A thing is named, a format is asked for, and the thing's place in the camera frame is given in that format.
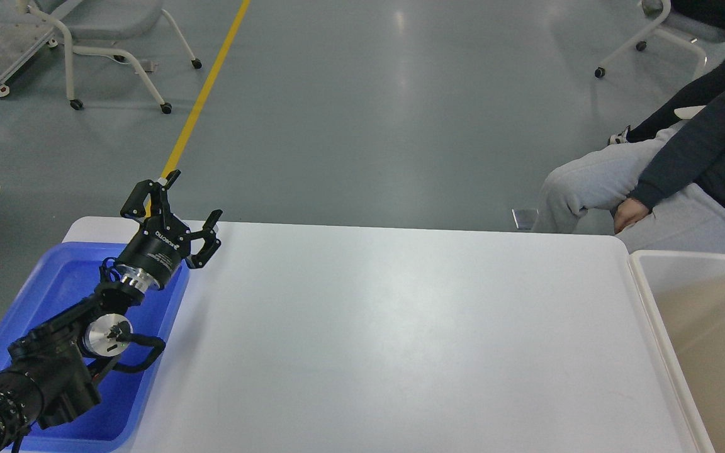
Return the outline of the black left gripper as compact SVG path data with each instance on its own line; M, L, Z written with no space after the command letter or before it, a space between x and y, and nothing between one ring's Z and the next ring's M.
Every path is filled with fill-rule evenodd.
M174 169L158 180L139 181L121 207L122 218L149 218L115 261L119 281L139 291L164 289L183 263L189 269L202 269L221 247L216 224L222 210L213 210L195 232L173 216L167 192L179 175L181 171ZM162 218L172 219L171 224L163 226ZM203 247L192 254L194 240L202 240Z

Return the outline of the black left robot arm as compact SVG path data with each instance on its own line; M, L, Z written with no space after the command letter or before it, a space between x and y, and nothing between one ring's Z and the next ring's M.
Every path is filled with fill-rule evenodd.
M103 400L98 386L109 372L143 372L164 351L163 339L133 331L127 310L164 289L182 262L204 267L222 244L221 210L200 230L172 214L167 193L180 174L138 182L120 211L138 232L112 265L101 263L93 292L9 344L11 363L0 370L0 451L20 450L34 424L79 418Z

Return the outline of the seated person's hand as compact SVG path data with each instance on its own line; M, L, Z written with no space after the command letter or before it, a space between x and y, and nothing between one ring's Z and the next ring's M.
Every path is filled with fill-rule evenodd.
M614 235L618 235L629 226L639 223L639 221L647 217L651 211L651 208L647 207L646 204L636 198L626 198L617 206L615 214L613 215Z

